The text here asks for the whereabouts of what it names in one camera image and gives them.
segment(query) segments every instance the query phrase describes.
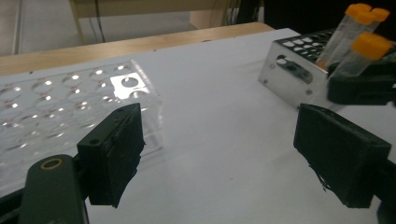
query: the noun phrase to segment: wooden edge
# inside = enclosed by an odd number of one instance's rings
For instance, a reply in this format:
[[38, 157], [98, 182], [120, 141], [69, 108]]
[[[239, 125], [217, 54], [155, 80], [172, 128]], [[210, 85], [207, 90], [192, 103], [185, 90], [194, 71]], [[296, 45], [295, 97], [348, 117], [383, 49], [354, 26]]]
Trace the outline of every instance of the wooden edge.
[[240, 35], [252, 35], [272, 30], [274, 29], [266, 24], [253, 22], [170, 35], [156, 35], [104, 44], [0, 57], [0, 76], [67, 66], [75, 63], [99, 61], [143, 51], [165, 49]]

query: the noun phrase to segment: white tabletop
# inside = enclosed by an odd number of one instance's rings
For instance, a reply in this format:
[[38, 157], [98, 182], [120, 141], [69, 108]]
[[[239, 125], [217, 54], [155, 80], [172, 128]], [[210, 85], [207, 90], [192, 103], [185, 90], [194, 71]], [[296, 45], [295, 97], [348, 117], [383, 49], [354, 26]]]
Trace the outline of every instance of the white tabletop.
[[[163, 98], [164, 147], [144, 157], [118, 209], [90, 206], [99, 223], [376, 223], [324, 192], [293, 147], [298, 112], [258, 82], [271, 41], [256, 35], [130, 56]], [[396, 144], [392, 106], [339, 113]], [[396, 161], [394, 149], [390, 155]]]

